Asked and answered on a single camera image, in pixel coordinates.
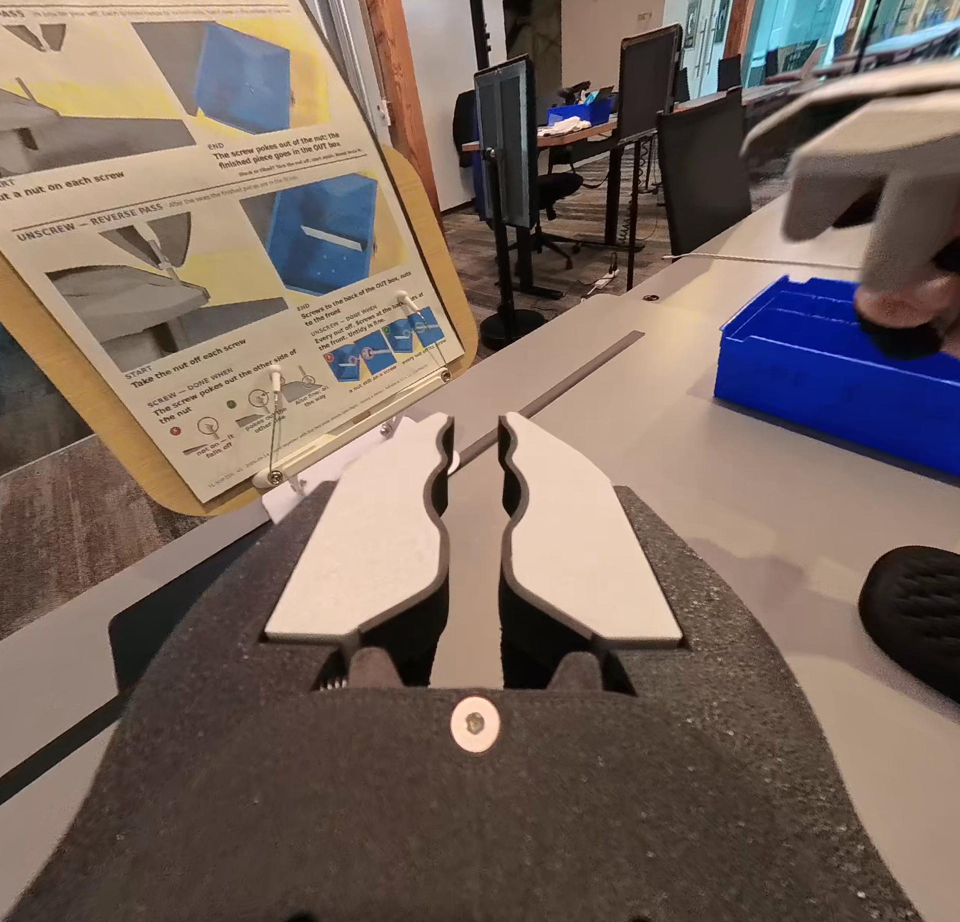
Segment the black monitor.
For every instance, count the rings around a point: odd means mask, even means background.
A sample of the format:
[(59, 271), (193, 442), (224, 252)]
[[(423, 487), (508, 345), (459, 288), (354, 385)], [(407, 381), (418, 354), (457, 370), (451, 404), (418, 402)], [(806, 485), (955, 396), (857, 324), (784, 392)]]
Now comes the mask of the black monitor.
[[(616, 124), (608, 156), (604, 241), (627, 256), (627, 291), (634, 284), (638, 240), (641, 172), (650, 171), (657, 144), (658, 121), (674, 106), (683, 28), (678, 23), (623, 39), (620, 43)], [(628, 240), (617, 241), (621, 171), (624, 154), (631, 151)]]

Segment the black wrist rest pad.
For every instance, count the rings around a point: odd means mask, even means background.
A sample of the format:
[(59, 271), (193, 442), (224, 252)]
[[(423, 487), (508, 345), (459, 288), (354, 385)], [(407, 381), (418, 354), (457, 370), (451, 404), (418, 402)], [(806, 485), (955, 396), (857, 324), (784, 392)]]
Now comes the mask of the black wrist rest pad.
[(959, 555), (896, 547), (871, 566), (858, 614), (875, 645), (939, 695), (959, 701)]

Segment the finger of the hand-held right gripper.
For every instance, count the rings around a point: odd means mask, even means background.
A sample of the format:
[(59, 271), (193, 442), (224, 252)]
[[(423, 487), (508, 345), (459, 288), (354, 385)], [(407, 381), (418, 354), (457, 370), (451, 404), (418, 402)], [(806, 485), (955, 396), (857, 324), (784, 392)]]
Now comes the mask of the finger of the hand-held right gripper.
[(872, 101), (958, 90), (958, 62), (903, 63), (845, 75), (806, 88), (762, 119), (744, 137), (740, 156), (746, 161), (785, 156)]
[(883, 99), (794, 152), (782, 232), (811, 240), (870, 209), (895, 244), (958, 243), (958, 100)]

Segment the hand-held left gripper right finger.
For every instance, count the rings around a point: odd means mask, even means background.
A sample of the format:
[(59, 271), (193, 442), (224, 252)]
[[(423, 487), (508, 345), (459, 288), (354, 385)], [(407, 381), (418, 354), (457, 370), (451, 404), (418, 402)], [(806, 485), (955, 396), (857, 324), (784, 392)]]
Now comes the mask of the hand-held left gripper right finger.
[(611, 479), (518, 412), (499, 418), (507, 514), (498, 612), (506, 672), (572, 652), (674, 651), (684, 633)]

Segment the person's right hand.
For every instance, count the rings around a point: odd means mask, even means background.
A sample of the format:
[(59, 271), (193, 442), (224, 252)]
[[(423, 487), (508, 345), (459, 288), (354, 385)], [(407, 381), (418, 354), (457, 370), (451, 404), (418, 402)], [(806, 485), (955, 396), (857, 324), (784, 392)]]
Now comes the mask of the person's right hand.
[(932, 326), (940, 336), (958, 322), (959, 277), (938, 275), (913, 281), (891, 291), (874, 291), (860, 285), (854, 306), (860, 316), (884, 328), (908, 329)]

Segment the blue plastic bin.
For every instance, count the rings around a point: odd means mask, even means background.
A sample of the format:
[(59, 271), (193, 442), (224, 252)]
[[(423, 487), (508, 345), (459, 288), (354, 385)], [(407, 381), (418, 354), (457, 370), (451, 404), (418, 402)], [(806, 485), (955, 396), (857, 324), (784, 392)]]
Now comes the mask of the blue plastic bin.
[(611, 118), (615, 100), (612, 97), (595, 99), (592, 102), (579, 102), (551, 107), (547, 111), (546, 126), (565, 124), (569, 120), (579, 120), (589, 126), (607, 124)]
[(722, 328), (715, 397), (958, 476), (959, 365), (932, 324), (862, 319), (847, 280), (781, 276)]

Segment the monitor on floor stand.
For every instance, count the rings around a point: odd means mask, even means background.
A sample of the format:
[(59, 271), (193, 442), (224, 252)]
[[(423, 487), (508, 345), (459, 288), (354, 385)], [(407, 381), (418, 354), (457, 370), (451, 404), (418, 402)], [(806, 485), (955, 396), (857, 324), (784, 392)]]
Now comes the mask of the monitor on floor stand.
[(498, 352), (546, 324), (514, 297), (515, 251), (522, 293), (557, 300), (562, 293), (537, 285), (533, 275), (533, 231), (539, 219), (537, 199), (537, 126), (535, 68), (527, 55), (478, 71), (474, 76), (476, 131), (481, 178), (479, 212), (493, 232), (499, 303), (479, 326), (481, 344)]

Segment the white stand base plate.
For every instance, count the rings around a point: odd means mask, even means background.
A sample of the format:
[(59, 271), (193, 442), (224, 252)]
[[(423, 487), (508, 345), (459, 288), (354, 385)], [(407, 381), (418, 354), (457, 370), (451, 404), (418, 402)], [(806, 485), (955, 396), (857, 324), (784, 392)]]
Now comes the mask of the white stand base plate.
[(411, 497), (426, 490), (437, 474), (447, 474), (455, 420), (439, 412), (421, 421), (401, 416), (391, 435), (380, 428), (361, 434), (336, 452), (291, 476), (262, 496), (270, 520), (278, 524), (322, 484), (347, 476), (348, 491), (377, 494), (380, 487)]

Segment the wooden desk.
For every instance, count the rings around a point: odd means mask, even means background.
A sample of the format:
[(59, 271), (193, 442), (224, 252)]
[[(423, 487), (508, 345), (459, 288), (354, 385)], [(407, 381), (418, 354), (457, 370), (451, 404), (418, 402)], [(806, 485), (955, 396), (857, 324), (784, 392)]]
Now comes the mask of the wooden desk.
[[(565, 136), (558, 136), (556, 133), (544, 134), (541, 130), (536, 129), (534, 131), (535, 148), (538, 150), (544, 150), (547, 148), (563, 148), (590, 139), (605, 139), (614, 135), (617, 127), (618, 116), (613, 114), (608, 123), (604, 125), (592, 126), (589, 129)], [(508, 148), (515, 143), (519, 143), (520, 146), (523, 147), (528, 142), (529, 139), (525, 138), (523, 133), (520, 133), (519, 139), (507, 139), (506, 136), (502, 135), (501, 133), (497, 133), (496, 139), (492, 138), (488, 141), (483, 141), (478, 137), (474, 140), (467, 141), (463, 144), (461, 150), (463, 153), (477, 153), (484, 148)]]

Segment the black high-back chair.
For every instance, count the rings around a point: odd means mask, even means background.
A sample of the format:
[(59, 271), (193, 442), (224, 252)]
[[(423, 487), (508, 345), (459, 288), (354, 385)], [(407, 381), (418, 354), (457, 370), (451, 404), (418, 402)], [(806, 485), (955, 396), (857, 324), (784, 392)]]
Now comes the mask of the black high-back chair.
[(656, 119), (657, 158), (674, 259), (749, 217), (750, 178), (740, 156), (742, 88)]

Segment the black office chair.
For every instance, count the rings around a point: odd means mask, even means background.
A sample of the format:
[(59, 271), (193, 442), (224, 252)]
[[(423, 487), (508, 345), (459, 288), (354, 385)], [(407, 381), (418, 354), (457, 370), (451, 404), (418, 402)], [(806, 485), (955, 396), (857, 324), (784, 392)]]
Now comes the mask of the black office chair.
[(556, 171), (538, 175), (535, 182), (535, 203), (537, 215), (534, 217), (533, 247), (537, 253), (547, 249), (564, 260), (565, 270), (573, 268), (573, 255), (581, 250), (581, 242), (555, 232), (545, 232), (542, 217), (552, 221), (557, 219), (557, 204), (578, 193), (584, 184), (582, 176), (574, 171)]

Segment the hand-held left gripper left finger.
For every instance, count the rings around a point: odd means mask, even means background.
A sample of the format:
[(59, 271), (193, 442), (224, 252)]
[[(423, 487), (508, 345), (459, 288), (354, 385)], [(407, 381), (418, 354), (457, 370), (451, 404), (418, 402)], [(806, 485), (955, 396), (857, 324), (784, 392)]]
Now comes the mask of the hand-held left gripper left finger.
[(455, 421), (435, 413), (351, 463), (265, 625), (274, 643), (366, 647), (397, 665), (434, 651), (448, 619), (443, 521)]

